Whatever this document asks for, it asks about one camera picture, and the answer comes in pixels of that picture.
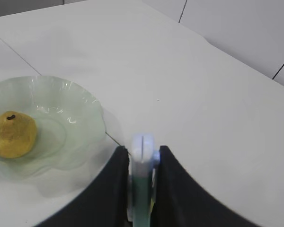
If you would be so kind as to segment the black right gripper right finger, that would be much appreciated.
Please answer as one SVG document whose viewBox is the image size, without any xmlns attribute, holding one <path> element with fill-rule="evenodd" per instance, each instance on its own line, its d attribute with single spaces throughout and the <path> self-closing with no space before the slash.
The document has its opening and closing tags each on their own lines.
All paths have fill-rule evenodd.
<svg viewBox="0 0 284 227">
<path fill-rule="evenodd" d="M 159 149 L 153 227 L 254 227 L 255 223 L 224 206 L 182 167 L 168 146 Z"/>
</svg>

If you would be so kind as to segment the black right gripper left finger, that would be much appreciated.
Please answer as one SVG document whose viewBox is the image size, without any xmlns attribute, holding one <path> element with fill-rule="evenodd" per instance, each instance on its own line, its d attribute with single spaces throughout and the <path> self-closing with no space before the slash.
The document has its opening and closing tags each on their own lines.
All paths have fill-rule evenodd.
<svg viewBox="0 0 284 227">
<path fill-rule="evenodd" d="M 119 146 L 88 187 L 39 227 L 122 227 L 126 220 L 128 151 Z"/>
</svg>

